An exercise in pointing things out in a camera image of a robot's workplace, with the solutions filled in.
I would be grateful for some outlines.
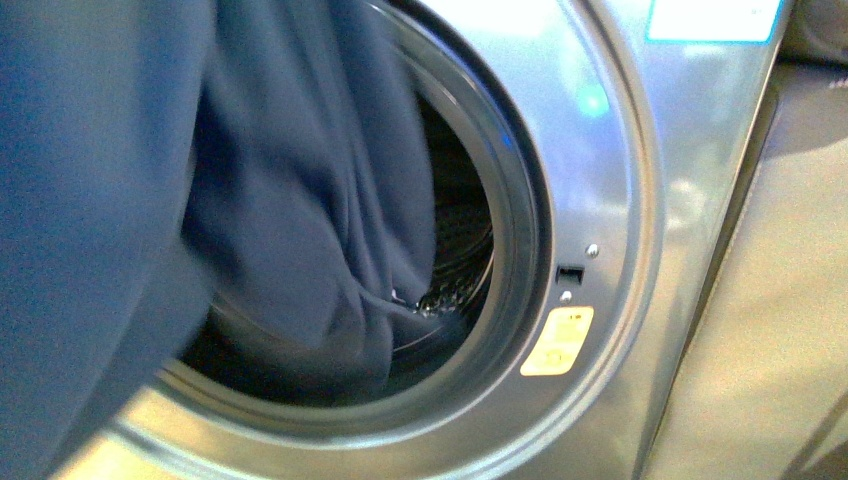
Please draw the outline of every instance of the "washing machine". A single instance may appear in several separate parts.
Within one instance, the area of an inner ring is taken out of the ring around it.
[[[99,456],[109,478],[640,474],[791,5],[373,7],[451,207],[427,308],[461,311],[467,338],[424,348],[383,398],[295,404],[267,376],[233,380],[243,325],[217,305],[79,471]]]

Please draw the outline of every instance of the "sticker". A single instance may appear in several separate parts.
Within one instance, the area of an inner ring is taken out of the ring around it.
[[[542,335],[521,365],[525,377],[562,375],[571,370],[592,325],[592,307],[562,307],[551,310]]]
[[[781,0],[654,0],[651,40],[765,42]]]

